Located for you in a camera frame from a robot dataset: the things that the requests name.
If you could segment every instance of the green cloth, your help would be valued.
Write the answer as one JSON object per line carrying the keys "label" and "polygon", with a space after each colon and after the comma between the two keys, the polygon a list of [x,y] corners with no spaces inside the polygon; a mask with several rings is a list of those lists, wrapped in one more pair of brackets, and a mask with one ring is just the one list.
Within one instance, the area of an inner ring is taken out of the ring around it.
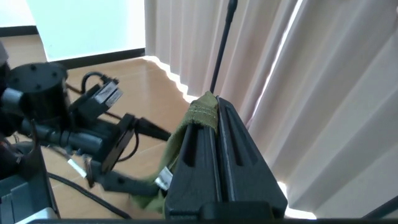
{"label": "green cloth", "polygon": [[[189,124],[199,124],[202,126],[209,126],[217,132],[218,124],[218,102],[217,99],[209,91],[206,92],[202,97],[193,101],[185,113],[181,123],[177,127],[176,131],[171,135],[167,141],[166,149],[163,153],[162,160],[159,164],[158,171],[155,174],[145,178],[151,184],[155,184],[159,172],[167,166],[173,173],[177,166],[178,155],[182,141],[185,136],[185,131]],[[156,197],[144,197],[139,195],[131,195],[133,203],[136,203],[140,208],[144,210],[156,211],[159,213],[164,212],[165,198],[162,192],[159,191]]]}

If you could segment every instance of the white curtain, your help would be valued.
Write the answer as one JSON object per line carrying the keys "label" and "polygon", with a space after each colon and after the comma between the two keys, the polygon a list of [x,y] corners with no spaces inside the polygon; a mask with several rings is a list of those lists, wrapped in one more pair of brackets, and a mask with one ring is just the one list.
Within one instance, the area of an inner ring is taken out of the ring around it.
{"label": "white curtain", "polygon": [[[229,32],[215,94],[250,119],[296,0],[240,0]],[[146,54],[201,96],[210,89],[228,0],[146,0]]]}
{"label": "white curtain", "polygon": [[[147,53],[188,94],[209,89],[227,3],[146,2]],[[299,3],[271,70],[296,1],[239,1],[215,93],[251,119],[291,207],[362,217],[398,195],[398,0]]]}
{"label": "white curtain", "polygon": [[304,0],[249,128],[289,204],[362,217],[398,195],[396,0]]}

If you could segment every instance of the label on robot arm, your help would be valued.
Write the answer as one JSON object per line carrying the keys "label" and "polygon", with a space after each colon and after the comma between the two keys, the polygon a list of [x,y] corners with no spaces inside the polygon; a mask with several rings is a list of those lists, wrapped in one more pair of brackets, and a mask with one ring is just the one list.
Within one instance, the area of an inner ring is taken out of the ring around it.
{"label": "label on robot arm", "polygon": [[109,82],[106,86],[94,97],[98,103],[103,103],[112,93],[118,89],[114,82]]}
{"label": "label on robot arm", "polygon": [[122,95],[123,92],[120,89],[116,89],[116,91],[111,95],[111,97],[109,97],[109,99],[106,100],[105,102],[106,106],[108,106],[109,108],[112,107]]}
{"label": "label on robot arm", "polygon": [[172,183],[173,174],[170,172],[169,168],[164,167],[155,179],[155,184],[158,185],[163,190],[168,190],[170,184]]}

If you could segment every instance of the black baseboard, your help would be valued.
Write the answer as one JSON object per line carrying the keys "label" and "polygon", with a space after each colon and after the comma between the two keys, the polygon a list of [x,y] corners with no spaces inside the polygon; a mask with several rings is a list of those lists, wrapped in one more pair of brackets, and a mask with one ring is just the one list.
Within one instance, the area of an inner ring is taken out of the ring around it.
{"label": "black baseboard", "polygon": [[66,60],[54,61],[62,64],[67,69],[80,68],[101,63],[115,62],[118,60],[131,59],[145,56],[145,48],[134,50],[123,50],[120,52],[111,52],[100,55],[92,55],[80,58],[71,58]]}
{"label": "black baseboard", "polygon": [[0,37],[39,34],[36,26],[0,27]]}

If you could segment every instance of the tan floor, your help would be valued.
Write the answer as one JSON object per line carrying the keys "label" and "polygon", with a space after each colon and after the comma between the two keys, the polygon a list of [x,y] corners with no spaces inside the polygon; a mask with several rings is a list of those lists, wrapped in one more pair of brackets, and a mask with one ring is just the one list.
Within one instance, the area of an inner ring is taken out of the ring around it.
{"label": "tan floor", "polygon": [[[7,37],[0,38],[0,41],[9,52],[11,67],[22,63],[45,61],[45,54],[38,36]],[[145,117],[173,132],[188,108],[188,103],[183,100],[175,83],[170,81],[165,72],[152,62],[139,58],[76,68],[69,71],[67,82],[79,87],[82,76],[90,71],[99,71],[119,78],[119,87],[124,94],[111,108],[111,111],[118,115],[132,113],[138,117]],[[89,81],[89,85],[96,82],[96,78],[93,78]],[[73,93],[70,97],[73,100],[76,99]],[[132,140],[124,153],[128,154],[134,144]],[[140,145],[136,155],[126,162],[117,164],[115,169],[134,177],[145,177],[156,170],[164,147],[165,143],[162,141],[140,136]],[[77,172],[61,157],[48,149],[43,149],[43,153],[49,172],[87,187],[86,181],[79,177]],[[75,158],[81,164],[81,159],[76,156]],[[51,184],[62,218],[119,218],[66,185],[54,180],[51,180]],[[99,185],[90,191],[128,212],[133,218],[161,217],[159,214],[133,207],[126,194],[105,192]]]}

